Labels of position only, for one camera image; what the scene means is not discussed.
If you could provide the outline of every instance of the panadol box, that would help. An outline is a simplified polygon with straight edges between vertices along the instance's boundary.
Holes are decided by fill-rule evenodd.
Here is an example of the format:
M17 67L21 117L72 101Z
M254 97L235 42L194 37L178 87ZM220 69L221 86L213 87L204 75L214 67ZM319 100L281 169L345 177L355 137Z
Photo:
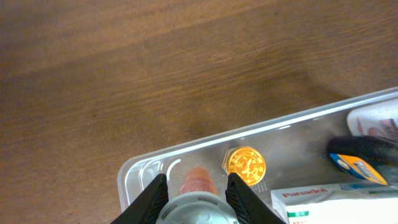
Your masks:
M271 190L286 223L398 223L398 188L328 184Z

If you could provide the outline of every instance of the plastic container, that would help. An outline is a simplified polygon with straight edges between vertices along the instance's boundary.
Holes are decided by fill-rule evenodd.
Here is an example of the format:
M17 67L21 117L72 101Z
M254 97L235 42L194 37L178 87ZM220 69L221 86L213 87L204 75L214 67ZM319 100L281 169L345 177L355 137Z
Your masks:
M382 101L398 99L398 88L332 103L225 133L198 139L126 161L118 174L122 211L159 173L167 175L169 197L174 198L194 167L209 171L219 196L225 199L228 176L222 168L226 151L239 146L257 149L267 163L265 177L253 191L271 204L269 189L358 181L344 174L326 156L334 136L349 135L347 114Z

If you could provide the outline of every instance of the yellow round cap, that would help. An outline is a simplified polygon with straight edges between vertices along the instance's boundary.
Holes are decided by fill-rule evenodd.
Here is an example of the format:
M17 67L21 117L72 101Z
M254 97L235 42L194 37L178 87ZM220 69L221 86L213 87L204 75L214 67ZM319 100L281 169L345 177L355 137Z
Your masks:
M235 149L226 164L228 174L237 173L249 186L259 183L266 174L266 162L262 155L249 146Z

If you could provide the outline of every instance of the black object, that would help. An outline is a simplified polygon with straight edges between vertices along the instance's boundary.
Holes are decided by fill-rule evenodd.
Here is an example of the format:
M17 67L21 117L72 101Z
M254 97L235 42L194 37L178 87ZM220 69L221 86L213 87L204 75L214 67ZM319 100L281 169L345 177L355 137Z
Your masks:
M235 210L240 224L284 223L249 188L238 174L228 176L226 201Z
M367 179L366 176L370 171L365 169L357 173L348 167L350 164L341 166L339 164L341 161L338 161L341 156L357 157L367 162L388 184L398 183L398 142L396 141L372 136L339 136L330 140L327 153L337 166L356 177Z
M166 180L164 174L156 176L112 224L155 224L161 209L169 201ZM232 173L228 176L225 194L226 201L235 210L240 224L283 223L238 174Z
M155 224L167 202L167 178L165 174L159 174L112 224Z

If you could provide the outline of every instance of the brown wooden surface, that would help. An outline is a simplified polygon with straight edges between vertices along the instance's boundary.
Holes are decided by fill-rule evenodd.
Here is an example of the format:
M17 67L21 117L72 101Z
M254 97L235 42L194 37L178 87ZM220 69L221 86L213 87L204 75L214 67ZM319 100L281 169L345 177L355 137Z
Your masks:
M0 3L0 222L109 223L166 146L397 86L396 1Z

